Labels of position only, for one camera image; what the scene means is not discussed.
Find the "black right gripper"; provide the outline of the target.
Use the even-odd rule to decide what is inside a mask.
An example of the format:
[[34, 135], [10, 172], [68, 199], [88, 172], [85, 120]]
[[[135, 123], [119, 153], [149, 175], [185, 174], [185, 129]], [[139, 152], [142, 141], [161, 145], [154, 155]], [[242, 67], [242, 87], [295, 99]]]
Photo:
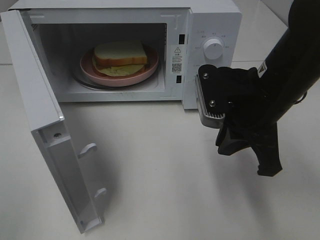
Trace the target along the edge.
[[[258, 87], [258, 69], [217, 68], [218, 99], [225, 119], [215, 145], [220, 155], [231, 156], [251, 148], [257, 156], [259, 176], [275, 176], [283, 168], [279, 157], [277, 123], [258, 125], [269, 103]], [[250, 144], [246, 135], [251, 137]]]

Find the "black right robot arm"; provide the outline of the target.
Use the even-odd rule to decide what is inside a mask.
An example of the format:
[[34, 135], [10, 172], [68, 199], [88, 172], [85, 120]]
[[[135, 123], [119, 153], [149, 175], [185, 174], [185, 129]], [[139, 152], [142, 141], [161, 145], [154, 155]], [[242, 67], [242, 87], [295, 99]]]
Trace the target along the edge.
[[282, 170], [277, 122], [320, 77], [319, 1], [292, 3], [288, 28], [264, 65], [264, 73], [219, 68], [217, 93], [225, 119], [216, 144], [222, 155], [252, 148], [257, 173], [272, 177]]

